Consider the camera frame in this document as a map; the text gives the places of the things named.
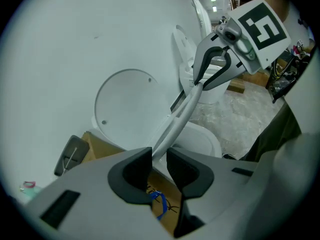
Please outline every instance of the white rod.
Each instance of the white rod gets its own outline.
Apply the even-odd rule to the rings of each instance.
[[[185,108],[179,117],[178,123],[173,126],[168,135],[164,138],[162,143],[152,154],[152,161],[158,161],[162,156],[167,152],[167,149],[172,146],[179,134],[182,132],[187,122],[189,121],[192,113],[194,112],[196,105],[200,99],[203,84],[199,82],[195,87],[192,88],[189,95],[185,98],[188,99],[188,103],[185,105]]]

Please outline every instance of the sticker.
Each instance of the sticker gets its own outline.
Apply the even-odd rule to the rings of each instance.
[[[258,50],[287,38],[278,20],[264,3],[259,4],[238,20],[248,31]]]

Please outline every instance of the toilet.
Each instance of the toilet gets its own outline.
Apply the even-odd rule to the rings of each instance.
[[[171,113],[163,90],[150,74],[139,69],[125,69],[111,75],[100,87],[91,121],[108,143],[124,150],[152,147],[154,155],[153,151],[182,120],[182,116],[177,115],[183,103]],[[222,157],[216,136],[191,122],[186,123],[171,146]],[[165,156],[153,161],[154,168],[171,180],[166,164]]]
[[[192,38],[187,37],[185,30],[180,25],[175,26],[173,36],[182,58],[182,64],[179,66],[180,83],[187,96],[194,87],[194,72],[192,66],[194,64],[197,46]],[[221,65],[223,61],[216,60],[215,62]],[[221,68],[222,66],[210,64],[200,82],[204,83]],[[230,81],[211,90],[203,91],[198,102],[202,104],[216,103],[227,90],[229,83]]]

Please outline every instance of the toilet seat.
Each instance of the toilet seat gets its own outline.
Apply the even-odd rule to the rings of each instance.
[[[179,66],[179,79],[185,95],[187,96],[194,86],[194,71],[192,66],[194,64],[197,46],[192,38],[187,36],[185,30],[180,25],[175,26],[173,36],[182,58],[182,63]],[[200,81],[204,83],[221,68],[222,67],[220,66],[210,64]],[[225,82],[214,89],[203,91],[198,102],[203,104],[216,103],[227,90],[229,83],[230,81]]]
[[[191,106],[191,102],[186,99],[179,109],[184,106]],[[176,117],[179,109],[171,114],[160,86],[150,74],[139,69],[125,69],[110,76],[100,87],[92,124],[115,146],[125,150],[152,147],[152,151],[157,152],[182,121]],[[221,157],[221,147],[213,133],[190,122],[181,130],[174,138],[176,143],[186,143],[184,148],[187,143],[197,147],[197,139],[198,153],[201,147],[206,147],[205,155]]]

